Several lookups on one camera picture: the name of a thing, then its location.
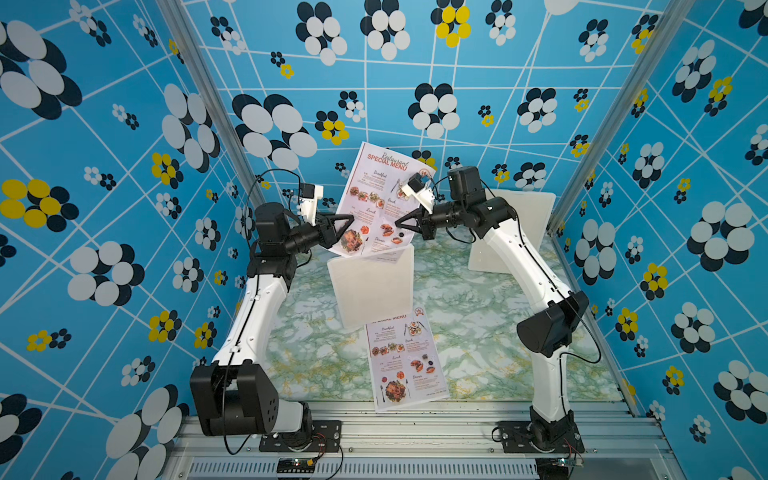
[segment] floor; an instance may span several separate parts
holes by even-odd
[[[515,325],[532,311],[512,275],[467,270],[470,246],[447,236],[415,240],[414,246],[414,306],[424,306],[429,316],[452,399],[531,401],[531,361]],[[540,251],[556,274],[567,278],[547,237]],[[326,267],[332,257],[314,251],[278,312],[264,368],[283,399],[372,399],[365,329],[344,329],[337,319]],[[584,328],[574,334],[571,348],[586,358],[597,356]],[[604,362],[572,358],[568,396],[622,400]]]

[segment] white board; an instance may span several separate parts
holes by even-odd
[[[328,261],[344,328],[402,315],[413,310],[413,245],[366,257]]]
[[[505,199],[518,212],[520,227],[525,232],[525,236],[531,241],[533,247],[538,250],[547,230],[549,216],[552,213],[552,207],[557,197],[549,192],[521,192],[499,189],[492,189],[492,191],[496,197]],[[490,192],[486,190],[485,196],[491,198]],[[509,227],[501,228],[506,233],[517,233]],[[483,241],[472,244],[468,268],[477,272],[509,273],[502,259]]]

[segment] vent grille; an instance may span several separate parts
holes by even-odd
[[[321,460],[310,478],[327,478],[341,462],[340,458]],[[192,463],[189,478],[213,480],[215,478],[269,478],[276,477],[277,460],[258,458],[229,460],[219,457],[197,457]],[[335,478],[370,478],[370,475],[397,475],[409,478],[450,479],[538,479],[536,461],[526,458],[503,459],[433,459],[433,458],[346,458]],[[307,478],[307,474],[280,474],[279,478]]]

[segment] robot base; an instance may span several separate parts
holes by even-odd
[[[497,425],[504,453],[567,455],[571,453],[568,443],[576,452],[584,453],[584,443],[573,420],[573,410],[557,422],[547,424],[531,407],[530,422],[499,422]]]

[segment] plate of food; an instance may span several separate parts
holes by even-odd
[[[399,380],[393,380],[386,386],[386,398],[391,402],[400,403],[406,397],[406,386],[400,383]]]
[[[341,247],[348,252],[356,252],[362,247],[362,237],[356,230],[347,230],[339,240]]]

